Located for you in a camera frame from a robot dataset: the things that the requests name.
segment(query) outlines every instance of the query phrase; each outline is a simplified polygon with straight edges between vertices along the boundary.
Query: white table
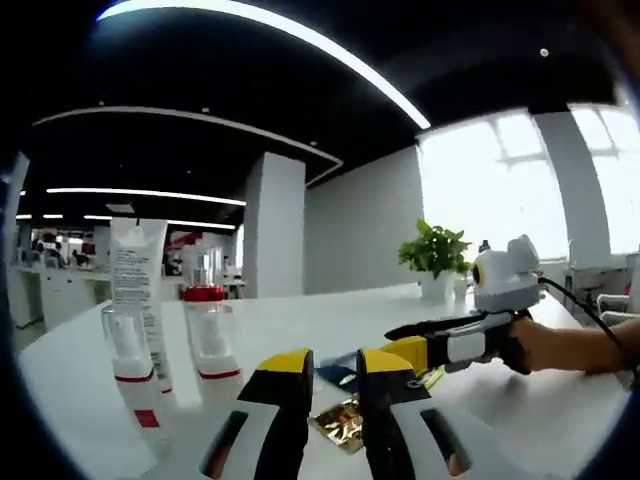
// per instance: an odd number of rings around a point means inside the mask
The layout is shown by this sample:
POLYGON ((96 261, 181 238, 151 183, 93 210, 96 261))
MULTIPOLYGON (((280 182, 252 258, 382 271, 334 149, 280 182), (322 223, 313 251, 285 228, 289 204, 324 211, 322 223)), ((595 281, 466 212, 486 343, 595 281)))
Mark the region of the white table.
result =
MULTIPOLYGON (((464 304, 425 306, 415 285, 361 292, 231 301, 235 348, 247 376, 269 356, 308 346, 316 361, 385 343, 383 333, 408 322, 462 312, 464 304)), ((26 382, 62 446, 90 478, 136 476, 154 464, 113 381, 100 326, 100 306, 28 347, 20 356, 26 382)), ((551 296, 532 309, 553 327, 579 328, 551 296)), ((199 404, 182 306, 163 308, 176 401, 199 404)), ((494 360, 445 376, 432 395, 491 425, 504 453, 535 472, 572 475, 592 457, 628 398, 613 375, 546 371, 521 376, 494 360)), ((314 394, 314 413, 346 396, 331 386, 314 394)), ((371 478, 364 451, 347 455, 316 431, 301 479, 371 478)))

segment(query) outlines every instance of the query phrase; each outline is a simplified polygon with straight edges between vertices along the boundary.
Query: ceiling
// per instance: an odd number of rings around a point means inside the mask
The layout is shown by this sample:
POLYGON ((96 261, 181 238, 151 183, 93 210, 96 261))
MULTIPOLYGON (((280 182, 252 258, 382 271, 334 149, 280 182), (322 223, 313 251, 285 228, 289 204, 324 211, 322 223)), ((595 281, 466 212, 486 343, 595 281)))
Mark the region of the ceiling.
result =
MULTIPOLYGON (((142 217, 238 225, 237 206, 45 190, 135 188, 243 199, 244 180, 265 151, 304 161, 313 187, 410 145, 420 131, 351 69, 269 26, 190 9, 138 11, 94 24, 109 4, 87 3, 64 19, 76 18, 75 28, 43 23, 44 53, 30 65, 28 121, 39 123, 22 139, 32 164, 19 213, 33 214, 35 223, 46 223, 45 213, 81 223, 84 215, 110 214, 106 203, 129 202, 142 217)), ((613 101, 597 44, 571 2, 249 3, 348 49, 402 92, 431 128, 518 106, 541 111, 567 101, 613 101)))

